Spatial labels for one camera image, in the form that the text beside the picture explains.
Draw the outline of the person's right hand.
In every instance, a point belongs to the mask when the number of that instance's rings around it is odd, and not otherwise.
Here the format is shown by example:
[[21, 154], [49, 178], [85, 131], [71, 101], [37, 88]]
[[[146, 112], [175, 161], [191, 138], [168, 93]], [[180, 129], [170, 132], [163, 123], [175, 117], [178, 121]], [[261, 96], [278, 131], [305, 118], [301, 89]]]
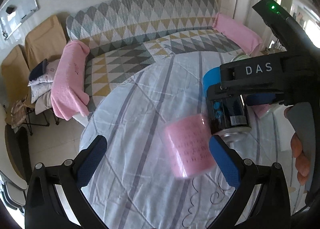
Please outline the person's right hand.
[[310, 160], [303, 152], [303, 145], [296, 133], [291, 138], [292, 156], [295, 159], [295, 167], [297, 170], [297, 180], [301, 186], [304, 186], [309, 178]]

